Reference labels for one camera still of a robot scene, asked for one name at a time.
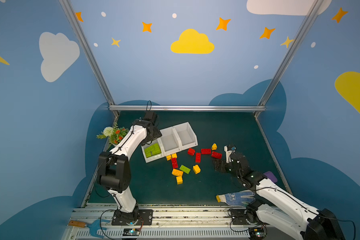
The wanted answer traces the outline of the green lego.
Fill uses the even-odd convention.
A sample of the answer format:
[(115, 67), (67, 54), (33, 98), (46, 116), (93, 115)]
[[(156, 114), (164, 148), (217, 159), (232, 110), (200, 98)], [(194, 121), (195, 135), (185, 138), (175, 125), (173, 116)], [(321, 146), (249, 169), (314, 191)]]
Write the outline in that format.
[(159, 144), (155, 143), (152, 145), (148, 145), (144, 149), (144, 153), (147, 158), (151, 158), (153, 156), (160, 155), (162, 152), (161, 152), (161, 148), (160, 148)]

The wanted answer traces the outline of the green lego brick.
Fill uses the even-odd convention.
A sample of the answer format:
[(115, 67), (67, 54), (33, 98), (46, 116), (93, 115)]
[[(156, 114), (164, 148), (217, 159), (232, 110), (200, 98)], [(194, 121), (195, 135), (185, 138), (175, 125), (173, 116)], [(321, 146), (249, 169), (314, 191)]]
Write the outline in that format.
[(188, 168), (188, 167), (186, 167), (186, 166), (184, 166), (184, 165), (181, 165), (180, 168), (179, 168), (179, 170), (180, 170), (180, 171), (183, 171), (183, 172), (186, 173), (186, 174), (189, 174), (190, 171), (191, 171), (190, 168)]

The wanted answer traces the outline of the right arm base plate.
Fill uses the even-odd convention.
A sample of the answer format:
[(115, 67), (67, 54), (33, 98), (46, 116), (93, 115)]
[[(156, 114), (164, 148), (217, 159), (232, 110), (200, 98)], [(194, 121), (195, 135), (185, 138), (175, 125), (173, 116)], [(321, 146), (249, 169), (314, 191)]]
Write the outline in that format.
[(233, 225), (263, 225), (255, 211), (247, 209), (229, 209), (228, 214)]

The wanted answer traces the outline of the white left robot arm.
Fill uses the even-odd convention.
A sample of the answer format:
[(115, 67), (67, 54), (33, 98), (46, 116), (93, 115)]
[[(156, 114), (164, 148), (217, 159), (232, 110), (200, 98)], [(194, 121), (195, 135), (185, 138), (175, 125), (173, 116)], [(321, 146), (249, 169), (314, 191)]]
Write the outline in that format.
[(107, 189), (118, 204), (116, 217), (127, 224), (136, 222), (139, 217), (138, 203), (130, 190), (130, 157), (138, 146), (151, 143), (161, 136), (155, 120), (137, 119), (115, 148), (99, 155), (97, 182)]

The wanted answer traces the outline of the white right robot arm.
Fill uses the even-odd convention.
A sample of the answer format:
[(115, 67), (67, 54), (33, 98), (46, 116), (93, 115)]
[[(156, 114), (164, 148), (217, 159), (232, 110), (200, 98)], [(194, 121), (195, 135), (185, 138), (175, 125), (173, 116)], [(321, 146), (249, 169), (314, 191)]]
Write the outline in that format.
[(235, 147), (225, 147), (222, 166), (251, 193), (260, 196), (244, 210), (230, 209), (236, 225), (271, 225), (295, 240), (343, 240), (340, 220), (328, 209), (318, 210), (278, 187), (265, 174), (250, 168), (247, 158)]

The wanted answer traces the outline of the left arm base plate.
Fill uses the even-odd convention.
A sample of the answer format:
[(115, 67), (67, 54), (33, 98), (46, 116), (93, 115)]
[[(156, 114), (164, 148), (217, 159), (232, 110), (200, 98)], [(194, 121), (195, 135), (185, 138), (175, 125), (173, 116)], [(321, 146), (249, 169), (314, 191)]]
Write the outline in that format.
[(112, 226), (137, 226), (143, 224), (150, 226), (153, 220), (153, 210), (134, 210), (131, 213), (124, 213), (120, 210), (114, 212)]

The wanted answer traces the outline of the small red lego cube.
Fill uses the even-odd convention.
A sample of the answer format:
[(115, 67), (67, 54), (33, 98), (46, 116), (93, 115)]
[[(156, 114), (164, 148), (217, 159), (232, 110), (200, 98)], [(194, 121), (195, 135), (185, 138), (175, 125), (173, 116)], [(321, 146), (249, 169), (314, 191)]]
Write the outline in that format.
[(196, 153), (196, 151), (195, 151), (194, 149), (192, 149), (192, 148), (189, 148), (189, 149), (188, 149), (188, 155), (194, 156), (195, 153)]

